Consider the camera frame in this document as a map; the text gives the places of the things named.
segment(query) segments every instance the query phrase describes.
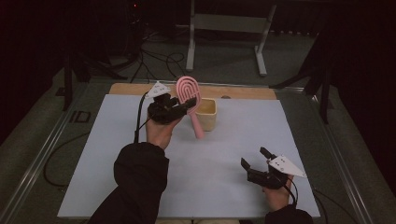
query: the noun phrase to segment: cable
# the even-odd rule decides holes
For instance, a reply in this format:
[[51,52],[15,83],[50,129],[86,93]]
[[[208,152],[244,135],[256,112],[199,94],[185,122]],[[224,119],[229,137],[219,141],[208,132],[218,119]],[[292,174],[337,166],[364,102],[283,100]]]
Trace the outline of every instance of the cable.
[[141,117],[141,113],[142,113],[142,105],[143,105],[143,102],[145,101],[145,97],[146,97],[147,93],[149,93],[149,92],[148,91],[145,92],[143,94],[142,98],[140,99],[139,110],[137,112],[136,129],[134,130],[134,143],[139,143],[139,131],[143,127],[143,125],[146,124],[146,122],[145,122],[142,126],[140,126],[140,117]]
[[146,68],[146,70],[148,71],[148,72],[146,73],[146,77],[147,77],[147,79],[148,79],[148,83],[149,83],[149,76],[148,76],[148,74],[150,74],[152,77],[154,77],[154,79],[159,80],[157,77],[154,76],[154,74],[151,73],[151,71],[149,70],[149,67],[143,62],[143,60],[142,60],[142,64],[145,65],[145,68]]
[[122,70],[129,66],[132,66],[135,62],[136,62],[136,56],[132,54],[129,58],[127,58],[126,62],[114,64],[109,66],[108,68],[111,70]]
[[148,81],[146,84],[149,84],[150,83],[150,79],[149,79],[149,71],[147,71],[146,72],[146,80]]
[[140,130],[141,128],[143,128],[143,126],[145,126],[146,123],[149,122],[149,120],[151,120],[151,118],[146,119],[146,121],[145,121],[142,125],[140,125],[139,130]]
[[325,219],[325,223],[328,224],[328,223],[329,223],[329,218],[327,217],[327,211],[326,211],[326,209],[324,208],[323,203],[321,202],[321,200],[318,198],[317,195],[314,194],[314,197],[318,200],[318,202],[319,202],[319,204],[320,204],[320,207],[322,208],[323,215],[324,215],[324,219]]
[[294,182],[290,179],[290,178],[288,178],[288,180],[290,180],[291,181],[291,184],[294,186],[294,188],[296,189],[296,204],[297,204],[297,202],[298,202],[298,190],[297,190],[297,186],[294,184]]
[[293,199],[293,205],[296,206],[297,205],[297,201],[296,201],[296,198],[295,198],[294,194],[291,192],[291,190],[288,188],[288,186],[284,185],[283,188],[288,191],[288,193],[290,194],[291,198]]
[[326,194],[322,193],[321,191],[319,191],[317,189],[314,189],[314,191],[317,192],[318,194],[322,195],[323,197],[327,198],[332,203],[336,204],[353,220],[354,223],[359,224],[359,222],[352,215],[350,215],[350,213],[348,213],[348,211],[340,203],[336,202],[335,200],[333,200],[332,198],[330,198],[329,196],[327,196]]
[[[151,39],[153,36],[158,35],[159,37],[162,37],[162,39]],[[161,43],[161,42],[165,42],[170,40],[169,36],[163,36],[160,34],[160,32],[153,32],[150,35],[147,35],[146,37],[144,37],[145,41],[151,42],[151,43]]]
[[129,83],[132,83],[134,81],[134,79],[136,78],[137,73],[139,72],[139,70],[142,67],[142,65],[143,65],[143,56],[142,56],[142,60],[141,60],[141,62],[139,64],[139,67],[137,67],[136,71],[134,71],[134,75],[132,76],[131,81]]
[[74,138],[72,138],[72,139],[70,139],[70,140],[68,140],[68,141],[66,141],[66,142],[64,142],[64,143],[62,143],[62,144],[60,144],[58,147],[56,147],[55,149],[52,150],[52,152],[49,154],[49,157],[47,158],[47,161],[46,161],[46,163],[44,164],[44,168],[43,168],[43,176],[44,176],[44,179],[45,179],[49,184],[51,184],[52,186],[55,186],[55,187],[60,187],[60,188],[64,188],[64,187],[69,186],[68,184],[58,184],[58,183],[52,182],[52,181],[48,178],[48,176],[47,176],[47,167],[48,167],[48,164],[49,164],[50,159],[52,158],[52,156],[53,156],[53,155],[55,154],[55,152],[57,152],[60,148],[62,148],[64,145],[69,144],[69,143],[71,143],[71,142],[73,142],[73,141],[79,139],[80,137],[83,137],[83,136],[89,134],[89,133],[90,133],[90,132],[87,132],[87,133],[83,133],[83,134],[81,134],[81,135],[78,135],[78,136],[76,136],[76,137],[74,137]]
[[[150,56],[150,57],[152,57],[152,58],[154,58],[154,59],[157,59],[157,60],[160,60],[161,62],[166,63],[166,67],[167,67],[169,73],[170,73],[173,77],[177,77],[177,76],[176,76],[176,75],[172,72],[172,70],[170,69],[169,63],[175,63],[175,64],[180,68],[180,71],[183,73],[183,76],[186,75],[186,74],[184,73],[183,68],[182,68],[181,65],[179,64],[180,62],[182,62],[182,61],[184,60],[184,54],[179,53],[179,52],[174,52],[174,53],[171,53],[171,54],[169,54],[169,55],[164,55],[164,54],[161,54],[161,53],[156,53],[156,52],[148,51],[148,50],[145,50],[145,49],[142,49],[142,52],[143,52],[143,53],[146,53],[148,56]],[[174,58],[172,57],[173,55],[180,55],[181,58],[178,59],[178,60],[176,60],[176,59],[174,59]]]

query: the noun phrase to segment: dark background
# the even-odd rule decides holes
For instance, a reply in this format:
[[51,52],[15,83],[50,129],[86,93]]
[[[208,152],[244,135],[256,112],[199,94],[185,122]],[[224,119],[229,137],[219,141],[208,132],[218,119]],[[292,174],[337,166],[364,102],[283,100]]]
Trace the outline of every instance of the dark background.
[[[63,67],[64,50],[83,51],[96,60],[138,50],[136,18],[153,29],[172,36],[175,24],[188,24],[190,2],[133,1],[1,1],[0,2],[0,144],[51,86],[52,77]],[[258,16],[268,10],[255,1],[197,1],[196,11]],[[396,5],[392,1],[359,1],[348,6],[341,23],[327,23],[340,8],[311,1],[283,3],[276,9],[272,30],[317,35],[305,65],[321,64],[328,50],[337,46],[332,84],[355,121],[382,174],[395,192],[396,141],[395,91]]]

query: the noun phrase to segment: table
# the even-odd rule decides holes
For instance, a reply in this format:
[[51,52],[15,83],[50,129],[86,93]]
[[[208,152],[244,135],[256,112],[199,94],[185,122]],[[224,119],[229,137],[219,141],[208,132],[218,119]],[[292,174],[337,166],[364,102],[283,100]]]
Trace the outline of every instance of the table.
[[[116,187],[112,165],[120,149],[133,141],[135,114],[140,101],[140,96],[130,94],[141,95],[151,86],[113,85],[93,125],[58,217],[90,217]],[[241,157],[253,168],[266,170],[265,158],[259,152],[265,145],[274,154],[285,152],[304,169],[280,102],[272,90],[263,88],[201,86],[200,89],[203,97],[218,98],[218,126],[201,140],[195,139],[188,118],[175,128],[169,150],[165,151],[171,162],[159,218],[263,217],[268,211],[267,204],[260,187],[246,181],[246,171],[240,166]],[[219,99],[222,96],[232,100]],[[228,108],[235,102],[238,106],[231,112]],[[259,111],[266,116],[260,120],[252,119]],[[245,118],[236,119],[235,116],[240,114],[245,114]],[[141,139],[145,139],[144,134],[141,132]],[[299,208],[318,217],[308,180],[296,177],[295,183],[299,188]]]
[[262,49],[268,36],[268,32],[270,30],[271,22],[274,17],[275,11],[276,5],[272,4],[266,18],[200,14],[195,13],[195,0],[191,0],[190,44],[187,54],[186,70],[193,70],[195,53],[195,29],[235,31],[262,34],[262,40],[260,41],[259,46],[256,46],[254,50],[257,65],[259,66],[260,76],[267,76],[267,70],[265,68],[264,59],[262,57]]

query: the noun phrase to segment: white tag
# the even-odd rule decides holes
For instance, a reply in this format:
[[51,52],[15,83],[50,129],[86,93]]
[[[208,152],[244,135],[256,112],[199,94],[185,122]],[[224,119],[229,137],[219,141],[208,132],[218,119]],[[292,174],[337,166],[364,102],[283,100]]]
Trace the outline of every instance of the white tag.
[[171,91],[169,87],[163,85],[160,81],[157,81],[151,90],[149,90],[149,92],[146,94],[146,99],[164,95],[169,91]]
[[277,169],[280,173],[287,175],[297,175],[300,177],[307,177],[306,173],[300,170],[284,155],[276,157],[275,159],[271,160],[269,164],[275,169]]

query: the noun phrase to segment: black jacket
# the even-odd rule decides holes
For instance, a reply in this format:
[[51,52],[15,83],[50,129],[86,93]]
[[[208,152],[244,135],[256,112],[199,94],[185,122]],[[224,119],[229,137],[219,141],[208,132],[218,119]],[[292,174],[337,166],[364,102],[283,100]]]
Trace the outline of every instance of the black jacket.
[[[118,186],[107,196],[89,224],[151,224],[167,184],[169,160],[164,151],[150,143],[124,147],[114,163]],[[266,224],[313,223],[305,211],[289,205],[265,217]]]

